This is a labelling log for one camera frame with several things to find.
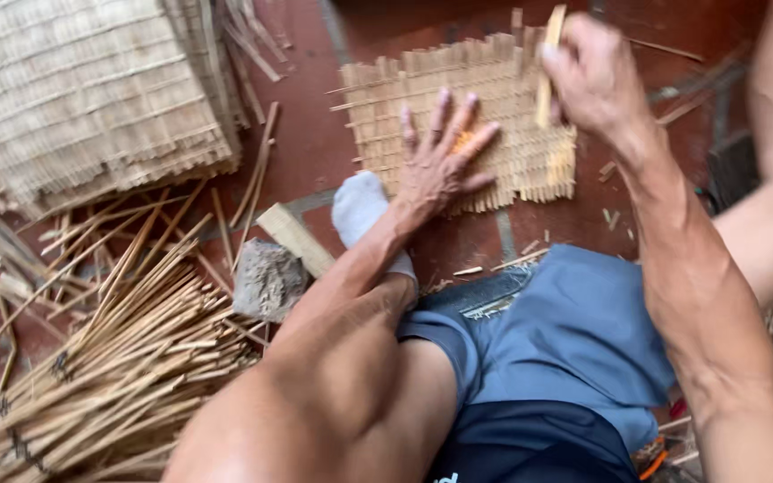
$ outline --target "wrist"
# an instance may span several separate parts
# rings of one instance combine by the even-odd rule
[[[667,133],[651,115],[633,119],[605,133],[607,143],[616,149],[627,171],[638,175],[645,161],[667,151]]]
[[[399,195],[389,204],[386,212],[400,236],[410,236],[428,221],[423,207]]]
[[[431,215],[424,203],[415,202],[400,193],[389,204],[389,211],[402,231],[413,232],[429,221]]]

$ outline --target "gray stone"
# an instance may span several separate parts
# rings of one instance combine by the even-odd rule
[[[287,248],[254,238],[243,245],[234,274],[232,309],[262,321],[281,322],[303,296],[309,273]]]

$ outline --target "woven bamboo panel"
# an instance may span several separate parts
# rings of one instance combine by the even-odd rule
[[[187,55],[190,67],[198,76],[202,89],[208,97],[214,114],[223,125],[223,132],[229,143],[237,141],[236,132],[239,126],[248,126],[246,115],[243,113],[241,97],[234,85],[229,55],[221,41],[221,28],[212,22],[211,32],[204,30],[204,9],[210,6],[210,0],[161,0],[166,9],[166,15],[172,23],[172,30],[178,38],[178,43]],[[208,46],[207,39],[212,34],[213,42]],[[217,66],[212,63],[216,56]]]
[[[236,169],[182,44],[153,0],[0,0],[6,199],[39,216],[196,168]]]
[[[381,177],[388,194],[399,187],[404,161],[399,115],[411,108],[416,129],[428,129],[431,109],[441,86],[456,103],[467,93],[479,97],[475,126],[501,124],[496,141],[469,167],[497,176],[494,186],[459,200],[453,212],[483,212],[514,199],[550,201],[574,194],[573,126],[542,129],[535,123],[535,93],[540,67],[534,58],[535,38],[542,28],[523,29],[516,45],[510,34],[485,41],[468,39],[427,51],[407,51],[401,61],[380,58],[374,65],[342,67],[345,102],[363,169]]]

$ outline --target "person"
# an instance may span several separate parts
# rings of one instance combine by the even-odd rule
[[[764,183],[714,224],[621,34],[574,14],[562,44],[542,52],[544,69],[569,121],[620,155],[641,267],[555,246],[537,267],[417,302],[402,247],[491,181],[464,168],[498,129],[452,153],[477,101],[447,123],[444,91],[424,137],[403,113],[392,202],[371,174],[338,190],[348,251],[263,360],[188,423],[165,481],[635,481],[628,452],[656,434],[647,408],[674,381],[708,480],[773,481],[773,345],[759,313],[773,299],[773,7],[750,93]]]

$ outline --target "white sock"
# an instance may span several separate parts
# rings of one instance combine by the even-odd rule
[[[333,197],[332,207],[333,226],[344,246],[353,247],[387,211],[388,205],[381,180],[371,171],[362,171],[345,180]],[[404,250],[386,271],[403,273],[418,286],[411,257]]]

